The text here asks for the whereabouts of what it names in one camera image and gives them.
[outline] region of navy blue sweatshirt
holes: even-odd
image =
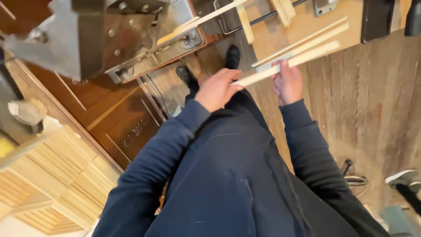
[[[211,116],[191,100],[121,175],[93,236],[389,236],[352,194],[304,101],[280,109],[295,175],[250,114]]]

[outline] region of sleeve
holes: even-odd
[[[295,175],[361,236],[389,236],[353,195],[304,100],[280,107]]]
[[[209,116],[200,103],[191,100],[177,117],[161,126],[110,191],[93,237],[144,236],[169,175]]]

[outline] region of black shoe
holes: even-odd
[[[235,45],[231,45],[228,48],[228,51],[226,52],[226,62],[225,62],[225,68],[228,69],[237,69],[238,65],[240,64],[240,49],[235,46]]]
[[[176,74],[187,85],[189,89],[192,86],[192,84],[197,83],[195,76],[186,66],[178,66],[176,68]]]

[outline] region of metal plate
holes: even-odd
[[[104,70],[136,56],[151,27],[155,15],[104,15]]]

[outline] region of workbench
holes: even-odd
[[[410,0],[396,0],[391,32],[405,27],[406,13],[410,4]],[[250,0],[245,2],[244,6],[250,20],[273,11],[268,0]],[[254,24],[251,29],[255,37],[253,49],[256,58],[259,61],[345,16],[348,17],[349,30],[330,40],[339,40],[341,44],[341,47],[335,51],[357,45],[361,37],[362,8],[363,0],[339,0],[335,10],[314,17],[313,3],[308,0],[294,7],[296,16],[291,20],[288,28],[285,28],[274,16]]]

